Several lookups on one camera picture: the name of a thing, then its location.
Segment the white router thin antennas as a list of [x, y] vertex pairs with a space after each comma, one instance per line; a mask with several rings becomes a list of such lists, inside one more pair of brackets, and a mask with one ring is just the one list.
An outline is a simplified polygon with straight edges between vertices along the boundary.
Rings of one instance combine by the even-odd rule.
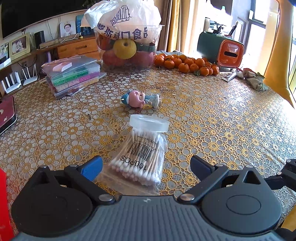
[[30, 74], [28, 67], [23, 68], [22, 73], [25, 77], [25, 80], [23, 81], [23, 86], [29, 85], [39, 79], [36, 64], [33, 65], [33, 73], [32, 74]]

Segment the pile of mandarin oranges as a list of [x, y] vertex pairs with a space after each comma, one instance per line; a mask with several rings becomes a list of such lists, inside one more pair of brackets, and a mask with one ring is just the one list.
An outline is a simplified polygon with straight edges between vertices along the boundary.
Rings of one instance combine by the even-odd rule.
[[154, 66], [177, 69], [180, 73], [192, 73], [195, 76], [216, 76], [220, 73], [219, 66], [209, 62], [207, 58], [195, 59], [184, 54], [156, 54]]

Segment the pink cartoon figurine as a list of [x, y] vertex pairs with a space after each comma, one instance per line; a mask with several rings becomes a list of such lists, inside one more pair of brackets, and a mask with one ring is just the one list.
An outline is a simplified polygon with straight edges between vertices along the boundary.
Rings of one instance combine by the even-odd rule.
[[145, 104], [153, 108], [157, 108], [162, 104], [162, 99], [158, 94], [146, 95], [144, 92], [138, 90], [128, 91], [120, 100], [126, 106], [140, 109], [143, 109]]

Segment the clear tape roll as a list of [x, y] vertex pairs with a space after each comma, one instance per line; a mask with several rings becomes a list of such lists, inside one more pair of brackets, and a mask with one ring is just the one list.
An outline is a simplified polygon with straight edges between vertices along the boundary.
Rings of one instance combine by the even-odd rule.
[[129, 120], [130, 126], [136, 129], [148, 130], [156, 133], [166, 133], [170, 122], [163, 118], [151, 115], [132, 114]]

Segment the white router tall antennas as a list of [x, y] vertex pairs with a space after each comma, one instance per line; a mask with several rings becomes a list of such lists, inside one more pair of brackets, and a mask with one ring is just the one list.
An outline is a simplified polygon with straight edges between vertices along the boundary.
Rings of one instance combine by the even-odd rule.
[[9, 94], [21, 87], [21, 80], [17, 72], [11, 73], [1, 81], [1, 86], [5, 94]]

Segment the blue picture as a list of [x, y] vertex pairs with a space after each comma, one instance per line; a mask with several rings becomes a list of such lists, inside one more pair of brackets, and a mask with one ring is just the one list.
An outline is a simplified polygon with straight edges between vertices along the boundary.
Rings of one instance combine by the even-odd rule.
[[82, 37], [93, 35], [94, 31], [90, 27], [81, 27], [81, 21], [82, 21], [83, 15], [77, 15], [76, 16], [76, 32], [79, 33]]

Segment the black speaker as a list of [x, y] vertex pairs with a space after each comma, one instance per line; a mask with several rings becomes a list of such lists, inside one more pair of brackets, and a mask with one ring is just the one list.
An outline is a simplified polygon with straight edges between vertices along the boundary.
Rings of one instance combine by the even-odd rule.
[[44, 31], [39, 31], [34, 33], [34, 41], [35, 41], [36, 48], [39, 49], [40, 45], [45, 42]]

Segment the bag of cotton swabs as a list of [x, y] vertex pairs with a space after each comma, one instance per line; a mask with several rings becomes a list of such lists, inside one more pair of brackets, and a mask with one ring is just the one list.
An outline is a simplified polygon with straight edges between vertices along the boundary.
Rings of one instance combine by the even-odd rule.
[[97, 181], [123, 195], [159, 195], [166, 151], [162, 133], [133, 128]]

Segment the black television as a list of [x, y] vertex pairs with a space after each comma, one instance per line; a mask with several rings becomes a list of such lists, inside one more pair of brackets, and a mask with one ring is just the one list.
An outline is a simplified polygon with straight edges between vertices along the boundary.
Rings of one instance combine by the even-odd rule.
[[1, 1], [1, 32], [3, 38], [45, 19], [86, 9], [81, 0], [9, 0]]

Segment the crumpled green cloth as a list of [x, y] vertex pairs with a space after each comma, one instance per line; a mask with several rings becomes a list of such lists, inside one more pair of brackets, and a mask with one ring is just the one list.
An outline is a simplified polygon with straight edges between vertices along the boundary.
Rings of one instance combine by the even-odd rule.
[[254, 90], [266, 91], [268, 89], [267, 85], [263, 82], [265, 77], [259, 72], [256, 73], [249, 68], [244, 68], [242, 74]]

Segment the green orange tissue box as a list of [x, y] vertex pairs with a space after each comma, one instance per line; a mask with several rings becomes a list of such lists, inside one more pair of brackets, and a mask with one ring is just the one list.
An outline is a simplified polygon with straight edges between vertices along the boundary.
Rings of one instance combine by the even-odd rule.
[[220, 67], [238, 68], [244, 55], [244, 45], [229, 37], [201, 32], [197, 52]]

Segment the child portrait photo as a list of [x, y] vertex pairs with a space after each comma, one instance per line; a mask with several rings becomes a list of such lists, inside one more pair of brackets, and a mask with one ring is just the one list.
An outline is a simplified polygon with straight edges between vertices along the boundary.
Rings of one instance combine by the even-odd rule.
[[60, 23], [60, 37], [68, 37], [76, 34], [76, 24], [74, 20]]

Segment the wooden tv cabinet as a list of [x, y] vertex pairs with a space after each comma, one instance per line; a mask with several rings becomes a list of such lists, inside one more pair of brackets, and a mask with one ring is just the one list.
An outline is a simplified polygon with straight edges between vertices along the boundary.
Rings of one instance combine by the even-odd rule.
[[39, 69], [46, 61], [50, 62], [52, 60], [72, 57], [74, 55], [86, 55], [98, 59], [99, 52], [95, 36], [89, 35], [74, 40], [66, 40], [59, 44], [31, 51], [30, 53], [11, 61], [9, 65], [1, 69], [1, 80], [10, 73], [14, 73], [18, 69], [21, 69], [21, 64], [25, 63], [30, 58], [32, 58], [32, 62], [30, 62], [29, 65], [36, 65]]

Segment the white plastic bag of fruit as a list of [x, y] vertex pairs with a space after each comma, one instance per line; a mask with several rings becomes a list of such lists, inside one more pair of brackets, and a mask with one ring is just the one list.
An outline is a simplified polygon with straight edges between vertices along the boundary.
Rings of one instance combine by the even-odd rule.
[[100, 1], [81, 21], [96, 38], [99, 64], [105, 72], [138, 72], [151, 68], [161, 33], [154, 1]]

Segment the framed photo cream frame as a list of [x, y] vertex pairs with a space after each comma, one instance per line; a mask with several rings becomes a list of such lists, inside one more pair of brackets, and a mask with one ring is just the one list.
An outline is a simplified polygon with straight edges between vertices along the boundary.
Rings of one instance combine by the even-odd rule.
[[31, 52], [30, 34], [26, 33], [9, 42], [9, 56], [15, 60]]

